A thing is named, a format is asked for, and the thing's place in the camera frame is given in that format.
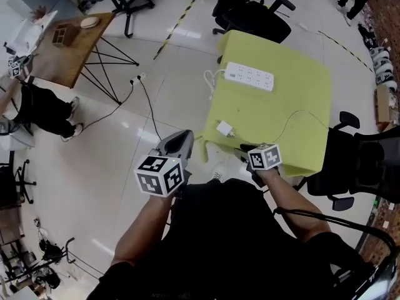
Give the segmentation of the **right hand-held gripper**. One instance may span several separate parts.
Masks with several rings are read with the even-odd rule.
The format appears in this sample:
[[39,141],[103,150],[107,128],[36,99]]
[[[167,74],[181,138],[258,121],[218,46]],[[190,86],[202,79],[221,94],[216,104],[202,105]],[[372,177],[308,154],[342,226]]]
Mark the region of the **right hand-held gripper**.
[[234,155],[242,163],[247,163],[246,170],[251,173],[252,180],[258,187],[265,187],[266,185],[256,174],[256,171],[277,169],[282,164],[278,144],[241,144],[240,148],[234,149]]

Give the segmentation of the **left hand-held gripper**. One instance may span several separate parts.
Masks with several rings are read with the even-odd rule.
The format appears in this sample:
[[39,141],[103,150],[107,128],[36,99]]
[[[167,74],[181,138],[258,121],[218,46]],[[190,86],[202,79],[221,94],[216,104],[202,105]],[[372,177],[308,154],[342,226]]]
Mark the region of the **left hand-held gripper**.
[[166,198],[186,185],[191,176],[186,167],[193,145],[194,133],[186,129],[164,138],[143,155],[134,169],[140,191]]

